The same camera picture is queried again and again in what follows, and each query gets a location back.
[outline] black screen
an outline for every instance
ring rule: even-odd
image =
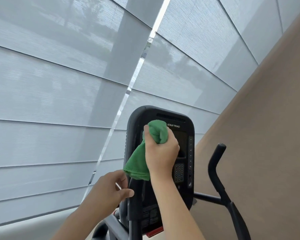
[[[188,143],[188,135],[186,132],[183,131],[178,131],[178,130],[173,130],[172,131],[174,136],[176,137],[179,146],[180,146],[180,150],[178,153],[177,158],[186,158],[186,150],[187,150],[187,143]],[[141,136],[140,136],[140,143],[142,142],[142,133],[143,131],[141,131]]]

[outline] brown wall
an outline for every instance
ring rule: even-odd
[[[217,172],[251,238],[300,240],[300,16],[198,143],[198,192],[217,196],[206,172],[219,142]],[[225,207],[191,212],[207,240],[236,239]]]

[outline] elliptical machine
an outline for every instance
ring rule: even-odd
[[[251,240],[244,219],[217,175],[217,164],[226,150],[226,145],[217,145],[208,164],[209,178],[220,197],[194,192],[195,129],[189,117],[154,106],[137,108],[128,121],[124,165],[142,142],[144,125],[156,119],[165,121],[179,142],[180,151],[172,170],[172,177],[187,208],[190,210],[194,198],[225,206],[231,215],[238,240]],[[98,225],[92,240],[106,239],[107,233],[110,240],[142,240],[144,234],[163,230],[151,181],[128,177],[128,185],[134,190],[134,196],[121,202],[119,211]]]

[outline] green cloth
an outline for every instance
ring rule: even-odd
[[[148,123],[149,133],[157,144],[164,144],[168,140],[167,123],[162,120],[153,120]],[[145,132],[142,134],[141,144],[134,150],[123,170],[131,178],[150,180],[150,173],[146,163]]]

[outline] speaker grille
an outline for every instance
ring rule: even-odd
[[[184,119],[177,118],[177,117],[170,116],[170,115],[166,115],[166,114],[162,114],[162,113],[157,113],[157,117],[164,118],[164,119],[169,119],[169,120],[174,120],[174,121],[178,121],[178,122],[182,122],[182,123],[186,122],[186,120],[184,120]]]

